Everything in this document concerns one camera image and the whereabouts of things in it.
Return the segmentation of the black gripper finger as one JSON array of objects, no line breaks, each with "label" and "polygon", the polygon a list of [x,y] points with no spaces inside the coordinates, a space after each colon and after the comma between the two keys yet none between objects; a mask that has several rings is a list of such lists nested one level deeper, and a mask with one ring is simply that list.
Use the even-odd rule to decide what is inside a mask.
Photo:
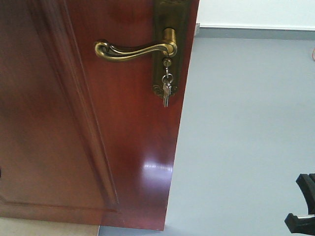
[{"label": "black gripper finger", "polygon": [[305,198],[308,214],[315,213],[315,175],[300,174],[296,180]]},{"label": "black gripper finger", "polygon": [[296,216],[289,213],[284,220],[291,233],[314,234],[315,215]]}]

